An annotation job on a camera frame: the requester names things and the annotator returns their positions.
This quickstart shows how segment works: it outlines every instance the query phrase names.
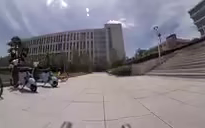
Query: street lamp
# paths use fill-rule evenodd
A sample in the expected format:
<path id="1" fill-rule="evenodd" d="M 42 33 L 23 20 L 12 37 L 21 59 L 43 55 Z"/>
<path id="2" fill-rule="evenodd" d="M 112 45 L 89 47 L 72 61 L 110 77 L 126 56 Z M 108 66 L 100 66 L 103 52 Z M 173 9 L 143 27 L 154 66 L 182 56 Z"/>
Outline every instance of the street lamp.
<path id="1" fill-rule="evenodd" d="M 160 54 L 161 34 L 158 31 L 158 29 L 159 29 L 158 26 L 153 27 L 153 29 L 156 31 L 156 34 L 157 34 L 159 41 L 160 41 L 160 42 L 158 42 L 158 53 L 159 53 L 159 63 L 161 64 L 161 54 Z"/>
<path id="2" fill-rule="evenodd" d="M 205 36 L 205 28 L 203 25 L 202 25 L 202 31 L 204 32 L 204 36 Z"/>

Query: bush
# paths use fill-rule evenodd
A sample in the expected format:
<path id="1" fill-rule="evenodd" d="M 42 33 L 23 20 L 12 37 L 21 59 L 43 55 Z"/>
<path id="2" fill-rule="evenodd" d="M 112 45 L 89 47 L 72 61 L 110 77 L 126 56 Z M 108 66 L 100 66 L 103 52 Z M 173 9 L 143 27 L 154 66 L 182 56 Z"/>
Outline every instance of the bush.
<path id="1" fill-rule="evenodd" d="M 108 71 L 112 75 L 116 76 L 130 76 L 131 66 L 122 66 Z"/>

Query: white building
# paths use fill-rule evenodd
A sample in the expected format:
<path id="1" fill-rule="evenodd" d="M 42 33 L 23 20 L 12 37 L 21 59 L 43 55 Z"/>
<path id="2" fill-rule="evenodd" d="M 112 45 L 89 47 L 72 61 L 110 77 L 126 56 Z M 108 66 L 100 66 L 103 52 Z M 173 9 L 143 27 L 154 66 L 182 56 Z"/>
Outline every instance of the white building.
<path id="1" fill-rule="evenodd" d="M 94 65 L 110 65 L 125 58 L 121 24 L 105 24 L 100 29 L 85 29 L 59 32 L 24 39 L 29 55 L 37 58 L 46 53 L 65 53 L 72 61 L 73 52 L 87 54 Z"/>
<path id="2" fill-rule="evenodd" d="M 205 36 L 205 0 L 200 1 L 189 11 L 189 14 L 201 35 Z"/>

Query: sky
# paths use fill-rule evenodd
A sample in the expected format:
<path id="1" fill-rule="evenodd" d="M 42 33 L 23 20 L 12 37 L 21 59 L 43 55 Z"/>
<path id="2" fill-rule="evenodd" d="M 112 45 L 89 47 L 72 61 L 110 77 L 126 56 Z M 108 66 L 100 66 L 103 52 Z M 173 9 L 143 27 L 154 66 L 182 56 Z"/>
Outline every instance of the sky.
<path id="1" fill-rule="evenodd" d="M 13 36 L 102 28 L 121 23 L 126 55 L 157 44 L 153 30 L 159 26 L 162 40 L 169 34 L 192 39 L 200 34 L 188 11 L 201 0 L 0 0 L 0 56 Z"/>

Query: building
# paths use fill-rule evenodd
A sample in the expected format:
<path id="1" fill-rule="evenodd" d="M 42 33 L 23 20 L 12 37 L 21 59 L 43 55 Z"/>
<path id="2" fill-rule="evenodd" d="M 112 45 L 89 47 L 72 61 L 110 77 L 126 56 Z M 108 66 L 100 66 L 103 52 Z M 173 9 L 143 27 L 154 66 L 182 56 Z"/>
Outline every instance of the building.
<path id="1" fill-rule="evenodd" d="M 125 58 L 121 24 L 105 24 L 104 28 L 59 32 L 23 39 L 29 56 L 37 61 L 46 53 L 65 54 L 68 61 L 86 55 L 93 65 L 109 66 Z"/>
<path id="2" fill-rule="evenodd" d="M 197 26 L 202 36 L 205 36 L 205 0 L 198 3 L 189 11 L 194 24 Z"/>
<path id="3" fill-rule="evenodd" d="M 189 43 L 191 43 L 191 40 L 177 38 L 176 34 L 171 34 L 168 37 L 166 37 L 166 41 L 160 44 L 160 49 L 161 49 L 161 52 L 173 50 L 173 49 L 185 46 Z M 158 52 L 157 49 L 158 49 L 157 46 L 150 48 L 150 50 L 154 52 Z"/>

